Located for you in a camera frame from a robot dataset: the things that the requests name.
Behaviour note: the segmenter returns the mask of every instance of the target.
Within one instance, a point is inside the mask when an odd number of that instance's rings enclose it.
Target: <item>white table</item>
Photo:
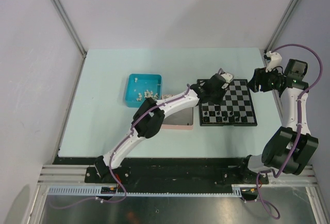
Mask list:
[[[90,50],[60,146],[60,157],[95,157],[113,148],[126,134],[136,108],[124,103],[131,73],[162,76],[162,93],[177,94],[219,68],[250,80],[262,68],[257,48]],[[241,157],[262,153],[281,122],[272,92],[252,93],[258,125],[199,125],[194,109],[190,131],[160,130],[140,143],[129,157]]]

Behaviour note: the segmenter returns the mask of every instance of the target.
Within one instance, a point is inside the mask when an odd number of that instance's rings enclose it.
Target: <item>gray wall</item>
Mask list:
[[[318,137],[319,148],[312,163],[319,180],[328,209],[330,208],[330,0],[302,0],[288,26],[285,28],[276,46],[286,43],[300,43],[315,50],[324,66],[320,82],[313,88],[307,101],[307,120],[312,135]],[[279,51],[283,57],[283,66],[290,58],[308,62],[305,77],[310,84],[319,73],[319,64],[314,56],[301,48],[287,47]]]
[[[258,47],[290,0],[61,0],[89,49]]]
[[[81,57],[50,0],[0,0],[0,223],[20,223]]]

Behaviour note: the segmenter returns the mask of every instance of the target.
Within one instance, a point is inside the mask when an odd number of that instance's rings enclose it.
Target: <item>blue plastic box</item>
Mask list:
[[[131,74],[128,78],[128,84],[125,95],[125,102],[128,107],[139,108],[144,101],[144,92],[152,91],[155,95],[158,93],[158,99],[161,97],[161,76],[159,74]],[[142,94],[142,101],[137,101],[139,93]]]

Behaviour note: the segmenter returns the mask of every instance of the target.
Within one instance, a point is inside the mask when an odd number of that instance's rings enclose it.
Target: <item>purple cable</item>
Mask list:
[[[119,200],[116,200],[116,201],[111,201],[111,200],[104,200],[104,199],[101,199],[101,201],[103,202],[107,202],[107,203],[117,203],[117,202],[121,202],[121,201],[124,201],[127,197],[127,191],[124,187],[124,185],[120,182],[120,180],[117,179],[117,177],[114,175],[112,169],[111,169],[111,162],[112,162],[112,159],[113,159],[113,156],[115,155],[115,153],[117,152],[117,150],[119,149],[119,147],[130,137],[130,135],[133,135],[134,131],[133,131],[133,128],[136,126],[136,124],[138,124],[147,114],[149,114],[150,112],[152,112],[154,109],[158,108],[158,107],[161,107],[161,106],[164,106],[165,104],[168,104],[168,103],[172,103],[174,101],[177,101],[179,99],[182,99],[184,98],[190,91],[190,85],[187,84],[187,91],[185,92],[185,94],[175,98],[175,99],[172,99],[172,100],[168,100],[167,102],[164,102],[164,103],[161,103],[159,105],[156,105],[150,109],[148,109],[145,113],[143,113],[143,115],[141,115],[141,117],[139,117],[136,122],[134,122],[130,128],[131,130],[131,133],[128,134],[117,146],[116,148],[113,150],[113,153],[112,155],[110,156],[110,161],[109,161],[109,170],[110,170],[110,174],[111,176],[113,177],[113,179],[120,185],[120,187],[122,187],[123,191],[124,191],[124,197],[119,199]],[[57,206],[53,206],[50,202],[49,202],[49,205],[53,208],[53,209],[56,209],[56,210],[65,210],[65,209],[69,209],[71,207],[74,207],[82,202],[85,202],[85,201],[89,201],[89,200],[93,200],[95,199],[95,197],[87,197],[87,198],[84,198],[84,199],[81,199],[80,201],[77,201],[73,204],[70,204],[70,205],[67,205],[67,206],[63,206],[63,207],[57,207]]]
[[[187,94],[188,94],[188,92],[189,92],[189,90],[190,90],[190,85],[189,84],[187,84],[187,87],[188,87],[188,89],[187,89],[187,91],[185,92],[185,94],[183,94],[183,95],[181,95],[181,96],[179,96],[179,97],[177,97],[177,98],[175,98],[175,99],[172,99],[172,100],[168,100],[167,102],[164,102],[164,103],[161,103],[161,104],[159,104],[159,105],[156,105],[156,106],[154,106],[154,107],[152,107],[152,108],[150,108],[150,109],[148,109],[145,113],[143,113],[133,124],[132,124],[132,126],[130,127],[130,130],[131,131],[133,131],[133,128],[136,126],[136,124],[138,124],[146,115],[148,115],[150,112],[152,112],[153,110],[155,110],[155,109],[157,109],[157,108],[159,108],[159,107],[161,107],[161,106],[164,106],[165,104],[169,104],[169,103],[172,103],[172,102],[174,102],[174,101],[177,101],[177,100],[179,100],[179,99],[182,99],[182,98],[184,98]]]
[[[278,209],[277,209],[277,208],[276,208],[271,202],[266,201],[266,200],[264,200],[264,199],[262,198],[261,191],[260,191],[260,189],[259,189],[259,176],[260,176],[261,173],[266,173],[266,172],[264,172],[264,171],[263,171],[263,172],[258,172],[257,179],[256,179],[256,185],[257,185],[257,191],[258,191],[258,195],[259,195],[259,201],[261,202],[263,208],[267,211],[267,213],[268,213],[272,218],[274,218],[275,220],[278,220],[278,219],[280,219],[280,217],[281,217],[281,215],[279,214]],[[268,205],[271,205],[271,206],[275,209],[275,211],[277,212],[277,217],[274,216],[274,215],[270,212],[270,209],[267,208],[267,204],[268,204]]]
[[[301,92],[301,93],[299,94],[299,96],[298,96],[298,99],[297,99],[297,102],[298,102],[298,126],[297,126],[297,136],[296,136],[296,138],[295,138],[295,140],[294,140],[294,143],[293,143],[293,145],[292,145],[291,150],[289,151],[289,154],[288,154],[287,158],[285,159],[284,163],[283,163],[282,166],[280,167],[279,171],[278,171],[277,173],[275,173],[275,171],[272,170],[273,175],[274,175],[275,178],[278,178],[279,175],[283,172],[283,170],[284,170],[284,168],[286,167],[287,163],[289,162],[289,160],[290,160],[290,158],[291,158],[291,156],[292,156],[292,154],[293,154],[295,148],[297,147],[298,141],[299,141],[299,139],[300,139],[300,134],[301,134],[301,129],[302,129],[302,126],[301,126],[301,122],[302,122],[302,108],[301,108],[301,101],[299,101],[299,100],[302,98],[302,96],[303,96],[306,92],[308,92],[311,88],[313,88],[313,87],[319,82],[319,80],[320,80],[320,78],[321,78],[321,76],[322,76],[322,72],[323,72],[323,65],[322,65],[321,58],[318,56],[318,54],[317,54],[315,51],[313,51],[312,49],[310,49],[310,48],[308,48],[308,47],[306,47],[306,46],[303,46],[303,45],[300,45],[300,44],[294,44],[294,43],[293,43],[293,44],[286,44],[286,45],[280,46],[280,47],[278,47],[278,48],[272,50],[272,52],[275,52],[275,51],[277,51],[277,50],[279,50],[279,49],[282,49],[282,48],[284,48],[284,47],[289,47],[289,46],[302,47],[303,49],[306,49],[306,50],[310,51],[310,52],[316,57],[316,59],[317,59],[318,62],[319,62],[319,65],[320,65],[320,73],[319,73],[319,76],[317,77],[317,79],[315,80],[315,82],[314,82],[311,86],[309,86],[307,89],[305,89],[303,92]]]
[[[67,205],[67,206],[63,206],[63,207],[57,207],[57,206],[54,206],[52,205],[52,203],[49,201],[48,204],[50,205],[51,208],[53,209],[56,209],[56,210],[65,210],[65,209],[69,209],[71,207],[74,207],[75,205],[78,205],[82,202],[85,202],[85,201],[89,201],[89,200],[95,200],[95,197],[87,197],[87,198],[84,198],[84,199],[81,199],[80,201],[77,201],[75,203],[72,203],[70,205]]]
[[[294,44],[294,43],[292,43],[292,44],[286,44],[286,45],[280,46],[280,47],[278,47],[278,48],[272,50],[272,52],[275,52],[275,51],[277,51],[277,50],[279,50],[279,49],[282,49],[282,48],[284,48],[284,47],[289,47],[289,46],[302,47],[303,49],[306,49],[306,50],[310,51],[310,52],[316,57],[316,59],[317,59],[318,62],[319,62],[319,65],[320,65],[320,73],[319,73],[319,76],[317,77],[317,79],[315,80],[315,82],[314,82],[313,84],[311,84],[308,88],[306,88],[304,91],[302,91],[302,92],[299,94],[299,96],[298,96],[298,99],[297,99],[297,102],[298,102],[298,103],[297,103],[297,107],[298,107],[297,136],[296,136],[296,138],[295,138],[295,140],[294,140],[294,142],[293,142],[292,148],[290,149],[290,151],[289,151],[289,153],[288,153],[288,156],[287,156],[287,158],[285,159],[284,163],[281,165],[281,167],[280,167],[280,169],[279,169],[279,171],[278,171],[277,173],[275,172],[274,169],[271,169],[271,170],[268,170],[268,171],[261,171],[261,172],[259,172],[258,175],[257,175],[256,185],[257,185],[257,191],[258,191],[258,194],[259,194],[259,200],[257,200],[257,201],[260,201],[260,202],[262,203],[263,208],[267,211],[267,213],[268,213],[272,218],[274,218],[274,219],[276,219],[276,220],[278,220],[278,219],[281,217],[281,215],[279,214],[278,209],[277,209],[272,203],[270,203],[270,202],[268,202],[268,201],[262,199],[261,191],[259,190],[259,182],[258,182],[258,181],[259,181],[259,176],[260,176],[261,173],[269,173],[270,171],[272,171],[274,178],[278,178],[278,177],[280,176],[280,174],[283,172],[283,170],[284,170],[284,168],[286,167],[286,165],[288,164],[288,162],[289,162],[289,160],[290,160],[290,158],[291,158],[293,152],[295,151],[295,148],[297,147],[297,144],[298,144],[298,142],[299,142],[300,135],[301,135],[301,129],[302,129],[302,124],[301,124],[301,123],[302,123],[301,98],[302,98],[302,96],[303,96],[305,93],[307,93],[311,88],[313,88],[313,87],[314,87],[314,86],[320,81],[320,78],[321,78],[322,73],[323,73],[323,65],[322,65],[321,58],[318,56],[318,54],[317,54],[315,51],[313,51],[312,49],[310,49],[310,48],[308,48],[308,47],[306,47],[306,46],[303,46],[303,45],[300,45],[300,44]],[[270,212],[270,210],[268,210],[267,205],[272,206],[272,207],[276,210],[276,212],[277,212],[277,214],[278,214],[277,217],[274,216],[274,215],[272,215],[272,213]]]

